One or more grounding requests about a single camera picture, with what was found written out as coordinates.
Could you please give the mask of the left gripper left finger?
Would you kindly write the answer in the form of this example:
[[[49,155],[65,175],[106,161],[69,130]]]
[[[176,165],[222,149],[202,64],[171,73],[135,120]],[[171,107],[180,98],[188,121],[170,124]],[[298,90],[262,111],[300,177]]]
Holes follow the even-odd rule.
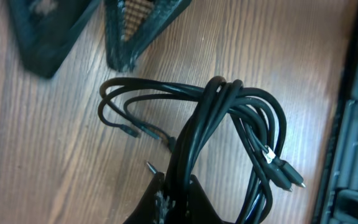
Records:
[[[163,224],[167,207],[162,188],[164,174],[157,172],[135,210],[128,216],[124,224]]]

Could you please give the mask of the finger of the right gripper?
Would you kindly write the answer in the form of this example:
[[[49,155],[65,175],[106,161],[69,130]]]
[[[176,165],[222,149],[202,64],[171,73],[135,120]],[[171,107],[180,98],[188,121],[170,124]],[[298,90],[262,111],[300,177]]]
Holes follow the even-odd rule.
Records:
[[[142,52],[191,0],[105,0],[106,60],[117,72],[133,71]]]
[[[99,4],[100,0],[8,0],[24,68],[52,78]]]

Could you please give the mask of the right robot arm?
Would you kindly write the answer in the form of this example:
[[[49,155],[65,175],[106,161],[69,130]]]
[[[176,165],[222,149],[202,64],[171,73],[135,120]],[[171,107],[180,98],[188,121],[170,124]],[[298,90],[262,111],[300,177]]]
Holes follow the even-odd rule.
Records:
[[[9,1],[19,52],[25,69],[51,78],[89,21],[98,1]],[[106,1],[108,66],[131,72],[152,41],[187,7],[188,1]],[[179,137],[130,114],[113,99],[136,90],[129,103],[145,100],[194,101],[197,107]],[[206,87],[141,78],[112,78],[101,85],[98,116],[105,107],[121,115],[119,129],[137,138],[145,133],[166,142],[173,154],[166,174],[153,170],[153,179],[127,223],[221,223],[198,179],[191,173],[201,148],[225,115],[252,161],[252,172],[238,223],[260,223],[268,215],[273,182],[283,190],[304,186],[303,177],[281,158],[287,121],[277,100],[239,81],[212,79]],[[331,142],[326,152],[314,223],[358,223],[358,9],[346,66],[340,83]]]

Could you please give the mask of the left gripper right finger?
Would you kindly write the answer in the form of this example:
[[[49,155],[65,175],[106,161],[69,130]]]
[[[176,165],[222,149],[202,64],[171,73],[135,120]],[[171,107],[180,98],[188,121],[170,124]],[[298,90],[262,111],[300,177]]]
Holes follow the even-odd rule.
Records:
[[[188,210],[190,212],[189,223],[191,224],[224,224],[195,175],[190,177]]]

